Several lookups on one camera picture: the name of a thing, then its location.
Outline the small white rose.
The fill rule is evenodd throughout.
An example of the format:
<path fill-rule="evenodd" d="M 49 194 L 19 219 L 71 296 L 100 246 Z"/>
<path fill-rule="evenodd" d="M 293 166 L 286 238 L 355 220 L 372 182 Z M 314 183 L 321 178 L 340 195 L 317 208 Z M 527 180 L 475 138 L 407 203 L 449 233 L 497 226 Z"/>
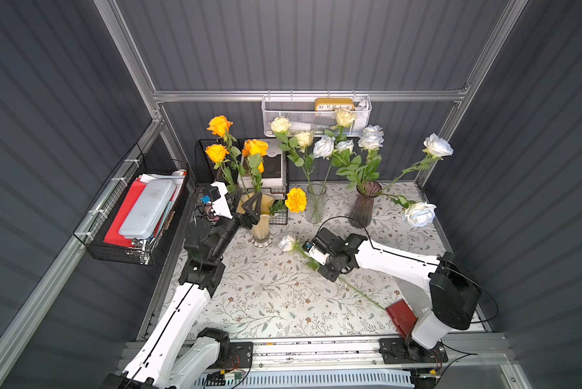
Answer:
<path fill-rule="evenodd" d="M 300 241 L 297 240 L 295 238 L 295 236 L 289 235 L 289 234 L 285 235 L 283 238 L 281 238 L 281 241 L 279 242 L 278 246 L 282 252 L 300 254 L 302 257 L 304 257 L 307 260 L 306 266 L 309 267 L 309 269 L 313 270 L 314 272 L 317 272 L 319 270 L 320 263 L 318 263 L 317 261 L 312 259 L 301 248 Z M 356 288 L 353 284 L 349 283 L 345 278 L 339 277 L 338 280 L 342 281 L 346 287 L 349 287 L 352 291 L 358 293 L 363 299 L 365 299 L 366 301 L 368 301 L 372 305 L 378 307 L 381 311 L 385 311 L 385 308 L 383 306 L 381 306 L 375 300 L 373 300 L 372 298 L 367 296 L 360 289 Z"/>

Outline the orange marigold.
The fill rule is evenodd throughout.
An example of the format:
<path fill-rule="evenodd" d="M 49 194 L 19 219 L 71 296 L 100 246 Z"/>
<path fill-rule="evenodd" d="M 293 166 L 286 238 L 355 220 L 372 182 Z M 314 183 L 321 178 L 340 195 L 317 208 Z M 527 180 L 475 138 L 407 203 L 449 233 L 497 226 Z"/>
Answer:
<path fill-rule="evenodd" d="M 269 211 L 271 215 L 287 209 L 292 213 L 304 212 L 307 209 L 307 194 L 301 188 L 293 188 L 286 195 L 285 199 L 277 199 L 271 205 Z"/>

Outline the orange rose front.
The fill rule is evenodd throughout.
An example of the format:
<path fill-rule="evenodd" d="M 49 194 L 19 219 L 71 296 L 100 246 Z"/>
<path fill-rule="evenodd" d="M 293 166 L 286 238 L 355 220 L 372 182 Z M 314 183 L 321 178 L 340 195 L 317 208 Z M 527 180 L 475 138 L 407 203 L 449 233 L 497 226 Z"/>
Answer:
<path fill-rule="evenodd" d="M 226 146 L 221 144 L 213 144 L 205 149 L 205 153 L 209 160 L 213 162 L 214 169 L 221 171 L 222 177 L 226 181 L 226 186 L 229 192 L 234 192 L 237 190 L 237 185 L 233 179 L 231 169 L 229 168 L 229 159 L 227 158 L 229 151 Z"/>

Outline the pale blue rose front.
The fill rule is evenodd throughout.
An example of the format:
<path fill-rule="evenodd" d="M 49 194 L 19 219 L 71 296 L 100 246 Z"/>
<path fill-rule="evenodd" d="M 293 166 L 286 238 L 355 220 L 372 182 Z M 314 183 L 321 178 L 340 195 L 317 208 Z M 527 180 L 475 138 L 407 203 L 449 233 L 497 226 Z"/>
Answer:
<path fill-rule="evenodd" d="M 404 209 L 403 221 L 414 229 L 420 229 L 431 225 L 436 217 L 437 206 L 427 202 L 415 202 L 401 194 L 385 194 L 386 197 L 396 205 Z"/>

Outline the white rose bud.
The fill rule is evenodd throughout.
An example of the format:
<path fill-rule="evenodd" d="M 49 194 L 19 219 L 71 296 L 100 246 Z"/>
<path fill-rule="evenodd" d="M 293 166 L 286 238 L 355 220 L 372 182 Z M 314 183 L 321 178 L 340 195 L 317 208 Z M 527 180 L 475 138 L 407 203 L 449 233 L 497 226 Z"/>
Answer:
<path fill-rule="evenodd" d="M 310 150 L 314 142 L 314 134 L 310 131 L 299 132 L 293 137 L 296 160 L 294 165 L 302 169 L 307 182 L 311 183 L 310 176 L 315 168 L 315 156 Z"/>

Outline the cream white rose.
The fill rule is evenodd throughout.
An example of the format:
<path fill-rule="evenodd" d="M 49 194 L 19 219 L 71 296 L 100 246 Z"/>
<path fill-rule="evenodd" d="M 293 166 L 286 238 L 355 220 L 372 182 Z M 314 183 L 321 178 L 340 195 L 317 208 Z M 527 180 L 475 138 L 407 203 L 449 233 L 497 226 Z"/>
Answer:
<path fill-rule="evenodd" d="M 289 133 L 291 129 L 291 121 L 285 117 L 277 117 L 270 123 L 270 127 L 274 136 L 281 142 L 281 150 L 286 153 L 287 158 L 294 165 L 296 156 L 293 137 L 295 135 Z"/>

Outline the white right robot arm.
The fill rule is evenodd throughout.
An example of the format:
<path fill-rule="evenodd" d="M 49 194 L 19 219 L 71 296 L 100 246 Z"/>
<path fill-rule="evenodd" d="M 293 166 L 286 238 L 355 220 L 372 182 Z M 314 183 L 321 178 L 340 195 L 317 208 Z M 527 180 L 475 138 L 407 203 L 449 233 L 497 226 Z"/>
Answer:
<path fill-rule="evenodd" d="M 351 233 L 343 239 L 322 227 L 302 245 L 331 282 L 352 270 L 364 269 L 396 277 L 413 287 L 407 299 L 417 321 L 407 335 L 417 348 L 431 350 L 452 330 L 469 329 L 482 295 L 482 287 L 462 274 L 453 254 L 414 254 L 374 242 L 369 236 Z"/>

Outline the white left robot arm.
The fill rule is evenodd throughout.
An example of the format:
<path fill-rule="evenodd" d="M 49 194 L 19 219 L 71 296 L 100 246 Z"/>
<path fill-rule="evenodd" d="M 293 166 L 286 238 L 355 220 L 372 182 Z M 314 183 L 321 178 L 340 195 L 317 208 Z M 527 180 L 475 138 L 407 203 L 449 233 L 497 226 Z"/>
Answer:
<path fill-rule="evenodd" d="M 218 220 L 200 218 L 187 226 L 188 252 L 179 286 L 151 336 L 120 374 L 108 374 L 103 388 L 190 388 L 206 369 L 222 367 L 231 352 L 229 333 L 206 328 L 186 353 L 180 350 L 200 312 L 208 305 L 226 270 L 224 252 L 241 228 L 260 222 L 263 196 L 242 201 L 242 191 L 228 192 L 215 182 L 202 198 Z"/>

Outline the purple glass vase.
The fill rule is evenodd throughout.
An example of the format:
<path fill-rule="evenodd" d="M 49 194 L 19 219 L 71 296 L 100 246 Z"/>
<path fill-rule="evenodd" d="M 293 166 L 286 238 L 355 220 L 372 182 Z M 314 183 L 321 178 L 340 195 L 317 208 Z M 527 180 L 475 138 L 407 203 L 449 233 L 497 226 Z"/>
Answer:
<path fill-rule="evenodd" d="M 371 181 L 357 186 L 357 199 L 349 212 L 349 223 L 363 229 L 372 222 L 375 199 L 382 190 L 379 183 Z"/>

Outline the cream yellow ruffled vase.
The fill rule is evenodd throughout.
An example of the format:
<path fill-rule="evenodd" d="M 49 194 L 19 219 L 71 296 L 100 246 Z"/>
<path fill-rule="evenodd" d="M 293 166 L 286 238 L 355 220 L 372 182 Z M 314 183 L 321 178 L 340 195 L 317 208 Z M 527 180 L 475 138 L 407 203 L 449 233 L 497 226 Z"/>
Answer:
<path fill-rule="evenodd" d="M 266 247 L 272 241 L 272 236 L 269 232 L 271 211 L 270 207 L 273 205 L 274 199 L 269 194 L 262 193 L 261 203 L 259 207 L 260 220 L 254 225 L 250 231 L 252 233 L 252 242 L 257 247 Z"/>

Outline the white plastic case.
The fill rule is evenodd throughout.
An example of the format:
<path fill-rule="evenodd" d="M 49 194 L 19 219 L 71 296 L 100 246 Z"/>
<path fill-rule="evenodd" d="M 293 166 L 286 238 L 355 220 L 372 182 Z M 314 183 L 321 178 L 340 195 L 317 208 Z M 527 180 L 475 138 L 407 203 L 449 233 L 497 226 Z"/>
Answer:
<path fill-rule="evenodd" d="M 168 178 L 145 179 L 142 183 L 146 187 L 119 230 L 124 238 L 152 236 L 176 188 L 174 181 Z"/>

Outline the clear glass vase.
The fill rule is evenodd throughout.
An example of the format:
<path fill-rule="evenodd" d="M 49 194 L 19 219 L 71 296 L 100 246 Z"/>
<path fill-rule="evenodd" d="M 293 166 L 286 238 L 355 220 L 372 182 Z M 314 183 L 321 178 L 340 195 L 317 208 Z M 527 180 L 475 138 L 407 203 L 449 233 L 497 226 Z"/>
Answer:
<path fill-rule="evenodd" d="M 312 224 L 320 223 L 326 204 L 327 188 L 324 183 L 310 183 L 307 187 L 307 220 Z"/>

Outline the red folder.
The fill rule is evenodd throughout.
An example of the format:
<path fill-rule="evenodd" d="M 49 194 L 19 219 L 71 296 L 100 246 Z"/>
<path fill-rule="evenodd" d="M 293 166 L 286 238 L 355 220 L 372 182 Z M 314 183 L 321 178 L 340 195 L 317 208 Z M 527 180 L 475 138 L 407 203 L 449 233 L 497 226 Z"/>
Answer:
<path fill-rule="evenodd" d="M 126 220 L 129 212 L 133 209 L 136 201 L 144 191 L 145 187 L 146 184 L 142 183 L 139 178 L 131 184 L 127 193 L 127 197 L 122 202 L 117 216 L 114 218 L 112 225 L 104 237 L 104 243 L 112 246 L 132 247 L 132 240 L 129 238 L 124 238 L 124 236 L 119 233 L 119 230 Z"/>

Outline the white mesh wall basket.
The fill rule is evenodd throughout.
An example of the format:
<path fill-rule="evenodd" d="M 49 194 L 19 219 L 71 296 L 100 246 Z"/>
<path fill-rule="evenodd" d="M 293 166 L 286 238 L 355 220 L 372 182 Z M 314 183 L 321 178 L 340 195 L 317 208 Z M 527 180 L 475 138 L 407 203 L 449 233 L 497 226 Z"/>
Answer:
<path fill-rule="evenodd" d="M 321 135 L 324 131 L 330 130 L 336 125 L 335 111 L 315 112 L 315 100 L 320 97 L 349 97 L 354 100 L 353 112 L 356 114 L 356 120 L 345 132 L 348 136 L 357 136 L 369 125 L 373 106 L 368 95 L 270 93 L 264 95 L 261 100 L 264 134 L 268 137 L 274 136 L 270 123 L 277 117 L 285 117 L 291 121 L 290 134 L 310 131 Z"/>

